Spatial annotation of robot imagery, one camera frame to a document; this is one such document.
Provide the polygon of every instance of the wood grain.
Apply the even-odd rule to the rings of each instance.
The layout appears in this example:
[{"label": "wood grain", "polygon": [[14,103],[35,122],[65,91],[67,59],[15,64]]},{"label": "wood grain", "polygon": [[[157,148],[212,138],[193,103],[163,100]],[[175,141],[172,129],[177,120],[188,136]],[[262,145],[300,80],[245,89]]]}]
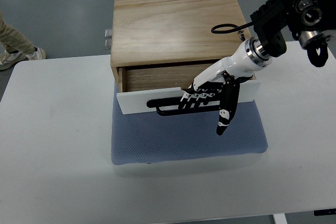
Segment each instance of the wood grain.
[{"label": "wood grain", "polygon": [[126,68],[124,92],[175,87],[186,89],[194,78],[211,64],[212,62],[169,67]]},{"label": "wood grain", "polygon": [[211,33],[222,23],[245,24],[237,0],[115,0],[111,66],[231,56],[238,35]]}]

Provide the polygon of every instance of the robotic hand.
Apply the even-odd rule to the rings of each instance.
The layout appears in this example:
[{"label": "robotic hand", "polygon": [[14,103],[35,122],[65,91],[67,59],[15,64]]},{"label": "robotic hand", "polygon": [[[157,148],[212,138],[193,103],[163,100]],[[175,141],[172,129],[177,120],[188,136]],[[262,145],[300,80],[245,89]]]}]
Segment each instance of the robotic hand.
[{"label": "robotic hand", "polygon": [[336,34],[335,0],[269,0],[250,17],[252,22],[231,30],[218,28],[233,26],[223,24],[213,27],[216,34],[240,31],[253,25],[258,38],[243,41],[237,51],[200,73],[185,91],[179,109],[189,110],[206,106],[219,100],[219,123],[217,134],[222,135],[234,117],[239,97],[240,83],[250,79],[286,52],[281,29],[288,26],[293,39],[307,50],[310,62],[323,67],[328,59],[327,41]]},{"label": "robotic hand", "polygon": [[179,109],[198,108],[219,100],[217,134],[222,135],[235,115],[240,83],[249,80],[255,71],[271,64],[272,58],[263,50],[260,41],[251,37],[237,51],[200,73],[185,91]]}]

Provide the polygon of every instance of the blue cushion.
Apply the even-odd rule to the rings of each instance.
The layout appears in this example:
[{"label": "blue cushion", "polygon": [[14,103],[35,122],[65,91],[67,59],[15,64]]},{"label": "blue cushion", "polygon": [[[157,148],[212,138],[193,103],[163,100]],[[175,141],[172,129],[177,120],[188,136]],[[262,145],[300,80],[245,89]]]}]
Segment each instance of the blue cushion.
[{"label": "blue cushion", "polygon": [[115,165],[263,153],[268,147],[254,101],[239,103],[231,124],[218,136],[218,111],[174,116],[156,112],[123,115],[116,93],[111,149]]}]

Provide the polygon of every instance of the wooden drawer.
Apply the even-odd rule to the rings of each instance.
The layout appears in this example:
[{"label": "wooden drawer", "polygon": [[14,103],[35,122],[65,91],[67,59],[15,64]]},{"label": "wooden drawer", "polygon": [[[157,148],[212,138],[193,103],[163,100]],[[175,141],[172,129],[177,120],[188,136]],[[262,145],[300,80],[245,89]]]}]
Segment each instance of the wooden drawer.
[{"label": "wooden drawer", "polygon": [[152,111],[148,100],[182,95],[199,73],[231,56],[239,36],[211,33],[222,23],[245,24],[237,0],[115,0],[111,68],[122,112]]}]

